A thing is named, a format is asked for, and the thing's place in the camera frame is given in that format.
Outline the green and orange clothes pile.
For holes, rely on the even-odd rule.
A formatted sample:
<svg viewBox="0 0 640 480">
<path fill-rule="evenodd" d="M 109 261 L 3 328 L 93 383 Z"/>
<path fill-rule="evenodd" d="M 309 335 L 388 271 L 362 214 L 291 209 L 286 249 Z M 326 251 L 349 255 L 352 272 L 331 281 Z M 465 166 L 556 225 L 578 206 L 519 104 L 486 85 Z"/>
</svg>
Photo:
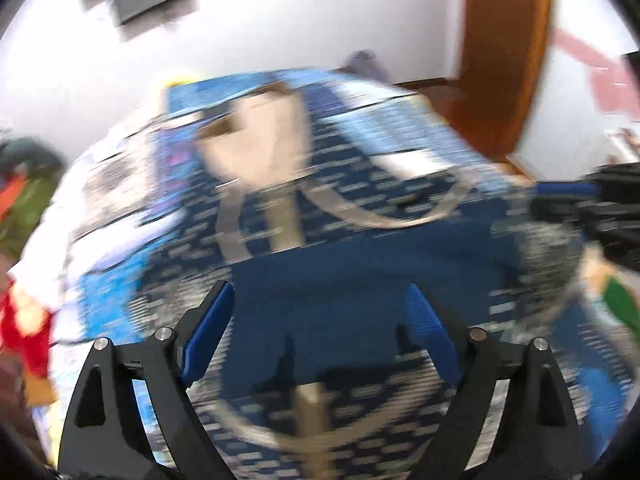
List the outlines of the green and orange clothes pile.
<svg viewBox="0 0 640 480">
<path fill-rule="evenodd" d="M 17 260 L 58 187 L 65 160 L 32 136 L 1 139 L 1 253 Z"/>
</svg>

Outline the navy patterned hooded garment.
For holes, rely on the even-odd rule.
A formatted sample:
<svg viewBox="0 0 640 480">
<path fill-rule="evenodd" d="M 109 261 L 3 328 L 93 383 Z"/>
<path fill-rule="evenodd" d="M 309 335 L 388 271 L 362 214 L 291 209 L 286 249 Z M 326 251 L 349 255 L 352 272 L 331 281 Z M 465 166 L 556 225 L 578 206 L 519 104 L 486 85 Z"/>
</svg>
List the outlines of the navy patterned hooded garment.
<svg viewBox="0 0 640 480">
<path fill-rule="evenodd" d="M 404 474 L 454 393 L 414 338 L 409 286 L 502 334 L 552 306 L 582 255 L 424 96 L 373 81 L 216 96 L 160 129 L 156 157 L 180 220 L 134 305 L 152 330 L 232 284 L 189 394 L 240 479 Z"/>
</svg>

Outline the grey pillow behind bed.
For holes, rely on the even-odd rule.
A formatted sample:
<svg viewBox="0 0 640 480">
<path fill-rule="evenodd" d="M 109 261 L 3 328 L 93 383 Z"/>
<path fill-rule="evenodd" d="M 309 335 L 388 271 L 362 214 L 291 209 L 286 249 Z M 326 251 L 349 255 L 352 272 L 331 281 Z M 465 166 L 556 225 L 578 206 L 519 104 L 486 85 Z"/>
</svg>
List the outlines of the grey pillow behind bed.
<svg viewBox="0 0 640 480">
<path fill-rule="evenodd" d="M 390 82 L 387 70 L 371 50 L 359 50 L 344 62 L 341 71 L 359 77 L 373 79 L 383 84 Z"/>
</svg>

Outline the blue patchwork bedspread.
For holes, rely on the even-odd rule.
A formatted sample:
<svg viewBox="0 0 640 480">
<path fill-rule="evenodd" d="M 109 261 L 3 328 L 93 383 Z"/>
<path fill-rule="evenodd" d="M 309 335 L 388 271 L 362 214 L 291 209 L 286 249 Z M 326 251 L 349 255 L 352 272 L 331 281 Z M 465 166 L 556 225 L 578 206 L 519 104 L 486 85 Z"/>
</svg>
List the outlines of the blue patchwork bedspread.
<svg viewBox="0 0 640 480">
<path fill-rule="evenodd" d="M 636 376 L 579 276 L 601 190 L 524 188 L 423 96 L 186 84 L 58 191 L 71 479 L 589 479 Z"/>
</svg>

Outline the wooden door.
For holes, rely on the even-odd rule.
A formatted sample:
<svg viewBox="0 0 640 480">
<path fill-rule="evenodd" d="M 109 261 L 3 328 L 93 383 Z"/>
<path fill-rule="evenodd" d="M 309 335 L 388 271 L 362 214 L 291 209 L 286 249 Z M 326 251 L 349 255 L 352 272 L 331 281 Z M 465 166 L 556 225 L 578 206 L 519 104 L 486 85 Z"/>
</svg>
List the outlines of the wooden door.
<svg viewBox="0 0 640 480">
<path fill-rule="evenodd" d="M 503 162 L 520 140 L 540 79 L 552 0 L 463 0 L 454 78 L 402 85 L 425 94 L 473 148 Z"/>
</svg>

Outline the white sheet at bed edge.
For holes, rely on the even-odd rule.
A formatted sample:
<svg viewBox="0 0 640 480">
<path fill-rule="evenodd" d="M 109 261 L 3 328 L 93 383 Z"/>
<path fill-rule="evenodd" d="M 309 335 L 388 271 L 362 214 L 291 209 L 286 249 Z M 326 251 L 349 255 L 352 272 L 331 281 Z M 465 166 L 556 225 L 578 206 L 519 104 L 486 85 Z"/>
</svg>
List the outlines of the white sheet at bed edge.
<svg viewBox="0 0 640 480">
<path fill-rule="evenodd" d="M 63 268 L 67 248 L 66 244 L 56 240 L 32 237 L 21 258 L 9 270 L 14 284 L 51 312 L 58 312 L 64 302 Z"/>
</svg>

